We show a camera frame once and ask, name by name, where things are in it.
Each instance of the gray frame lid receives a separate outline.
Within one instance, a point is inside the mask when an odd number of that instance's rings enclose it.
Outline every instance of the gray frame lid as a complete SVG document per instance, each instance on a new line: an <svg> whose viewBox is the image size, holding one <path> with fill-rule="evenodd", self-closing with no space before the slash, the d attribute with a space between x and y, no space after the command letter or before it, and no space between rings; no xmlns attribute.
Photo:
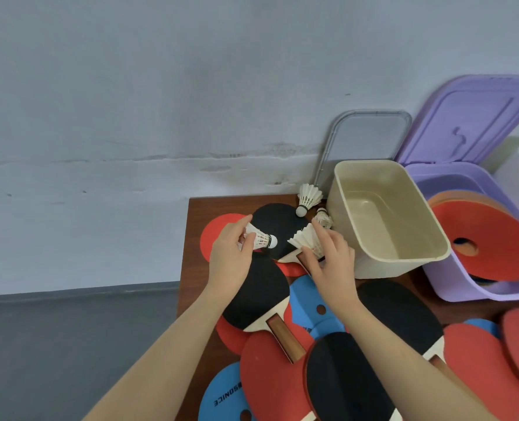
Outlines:
<svg viewBox="0 0 519 421"><path fill-rule="evenodd" d="M411 126L405 111L347 111L330 126L314 185L326 198L336 164L347 160L394 159Z"/></svg>

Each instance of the left hand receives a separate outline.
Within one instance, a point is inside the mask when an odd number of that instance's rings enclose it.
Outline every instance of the left hand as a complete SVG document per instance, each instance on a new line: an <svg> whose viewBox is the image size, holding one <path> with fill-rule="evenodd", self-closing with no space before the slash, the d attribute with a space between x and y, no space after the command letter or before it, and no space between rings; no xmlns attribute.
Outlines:
<svg viewBox="0 0 519 421"><path fill-rule="evenodd" d="M224 226L219 237L213 243L209 262L209 282L207 289L222 299L226 305L232 301L250 269L255 233L249 233L242 245L238 247L238 239L245 232L246 225L252 215Z"/></svg>

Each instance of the brown table surface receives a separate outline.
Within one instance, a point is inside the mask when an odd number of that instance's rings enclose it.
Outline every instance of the brown table surface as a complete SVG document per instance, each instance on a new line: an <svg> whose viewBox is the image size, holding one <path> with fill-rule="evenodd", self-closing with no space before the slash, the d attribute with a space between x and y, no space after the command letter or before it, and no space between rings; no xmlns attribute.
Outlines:
<svg viewBox="0 0 519 421"><path fill-rule="evenodd" d="M201 232L207 223L221 214L251 214L260 206L269 203L296 205L297 196L294 194L231 196L189 200L177 316L181 315L196 300L207 283L208 263L201 255L199 246ZM519 301L480 300L467 301L465 303L448 303L435 294L421 268L412 270L393 280L400 282L415 292L431 308L443 325L462 322L470 318L485 318L498 321L503 312L519 307ZM209 382L222 368L238 360L239 356L230 352L222 343L216 331L214 331L197 366L195 375L193 375L193 380L176 420L197 420L201 398Z"/></svg>

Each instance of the right hand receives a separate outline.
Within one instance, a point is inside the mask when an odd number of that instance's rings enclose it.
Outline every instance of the right hand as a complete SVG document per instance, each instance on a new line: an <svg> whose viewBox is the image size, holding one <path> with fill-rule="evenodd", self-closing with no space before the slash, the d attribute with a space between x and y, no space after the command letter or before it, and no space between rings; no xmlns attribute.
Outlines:
<svg viewBox="0 0 519 421"><path fill-rule="evenodd" d="M352 305L360 304L355 287L355 250L340 233L324 229L316 220L312 220L312 226L322 245L326 264L320 267L312 250L305 246L302 259L324 302L339 318Z"/></svg>

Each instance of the paddle handle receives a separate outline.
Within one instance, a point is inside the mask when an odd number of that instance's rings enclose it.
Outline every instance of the paddle handle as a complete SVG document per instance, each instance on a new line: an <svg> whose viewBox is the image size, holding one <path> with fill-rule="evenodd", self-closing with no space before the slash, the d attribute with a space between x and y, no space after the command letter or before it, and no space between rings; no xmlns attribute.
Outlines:
<svg viewBox="0 0 519 421"><path fill-rule="evenodd" d="M300 358L306 354L305 348L295 338L287 325L285 325L283 319L277 313L267 320L267 326L277 339L277 342L291 363L299 361Z"/></svg>
<svg viewBox="0 0 519 421"><path fill-rule="evenodd" d="M433 356L429 362L431 365L433 365L435 368L437 368L439 371L443 373L449 380L451 380L453 383L455 383L459 388L461 388L467 395L469 395L471 398L473 398L476 402L478 402L480 405L485 406L483 402L480 400L480 398L466 385L464 381L458 378L458 376L450 369L445 361L443 361L439 356L435 355Z"/></svg>

